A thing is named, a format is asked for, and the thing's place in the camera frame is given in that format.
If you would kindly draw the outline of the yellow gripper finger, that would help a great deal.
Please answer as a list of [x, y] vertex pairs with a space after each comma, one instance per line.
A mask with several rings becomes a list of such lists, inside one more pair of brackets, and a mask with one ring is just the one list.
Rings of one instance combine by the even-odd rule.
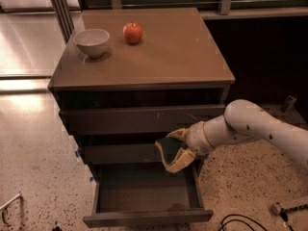
[[188, 130], [186, 128], [180, 128], [177, 130], [174, 130], [167, 134], [168, 138], [173, 138], [179, 141], [185, 141], [187, 136]]
[[180, 148], [175, 159], [167, 166], [167, 171], [176, 173], [191, 164], [194, 159], [195, 154], [191, 150]]

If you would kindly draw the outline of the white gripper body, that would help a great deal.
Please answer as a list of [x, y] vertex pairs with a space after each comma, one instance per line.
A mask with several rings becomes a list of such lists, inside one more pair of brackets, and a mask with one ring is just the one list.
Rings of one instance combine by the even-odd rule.
[[205, 133], [205, 123], [203, 121], [197, 122], [188, 128], [185, 144], [198, 156], [204, 156], [213, 151], [213, 147], [207, 139]]

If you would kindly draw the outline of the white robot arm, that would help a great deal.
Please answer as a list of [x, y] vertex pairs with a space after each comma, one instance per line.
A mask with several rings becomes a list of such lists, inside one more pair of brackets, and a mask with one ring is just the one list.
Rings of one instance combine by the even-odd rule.
[[280, 121], [247, 100], [235, 100], [226, 106], [222, 115], [175, 130], [168, 136], [187, 146], [187, 149], [180, 148], [172, 163], [166, 166], [172, 173], [221, 145], [252, 140], [268, 141], [301, 165], [308, 166], [308, 131]]

